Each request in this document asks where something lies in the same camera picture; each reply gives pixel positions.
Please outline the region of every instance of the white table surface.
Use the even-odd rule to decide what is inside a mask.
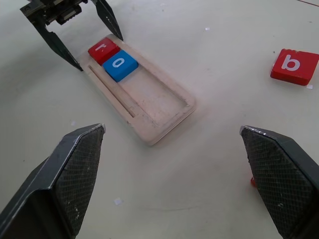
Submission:
[[[104,123],[78,239],[281,238],[250,185],[239,128],[288,135],[319,162],[319,71],[313,90],[269,76],[283,48],[319,53],[319,8],[296,0],[109,3],[125,42],[190,91],[197,110],[145,146],[86,75],[46,45],[19,11],[27,1],[0,0],[0,210],[63,135]],[[110,33],[91,2],[48,29],[75,57]]]

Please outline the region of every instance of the blue letter block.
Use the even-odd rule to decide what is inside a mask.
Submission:
[[[116,82],[120,82],[138,66],[137,61],[123,50],[119,51],[102,65],[105,71]]]

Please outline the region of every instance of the red letter block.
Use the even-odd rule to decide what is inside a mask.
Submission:
[[[104,62],[109,60],[112,56],[118,53],[121,49],[110,39],[105,37],[97,44],[92,46],[88,52],[93,59],[102,65]]]
[[[319,55],[283,49],[271,71],[271,77],[306,86],[311,80]]]

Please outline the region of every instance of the wooden tray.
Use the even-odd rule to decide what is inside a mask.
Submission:
[[[80,65],[135,133],[153,145],[195,110],[195,99],[116,36],[107,37],[137,60],[139,67],[116,83],[88,52],[81,56]]]

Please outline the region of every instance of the red object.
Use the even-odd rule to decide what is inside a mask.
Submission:
[[[256,182],[255,182],[254,177],[251,178],[250,183],[251,183],[251,185],[253,185],[255,188],[257,188],[257,185],[256,185]]]
[[[116,53],[118,53],[121,49],[110,39],[107,37],[103,38],[97,44],[92,46],[88,52],[93,59],[102,65]]]
[[[283,49],[271,71],[272,78],[306,86],[314,75],[319,55]]]

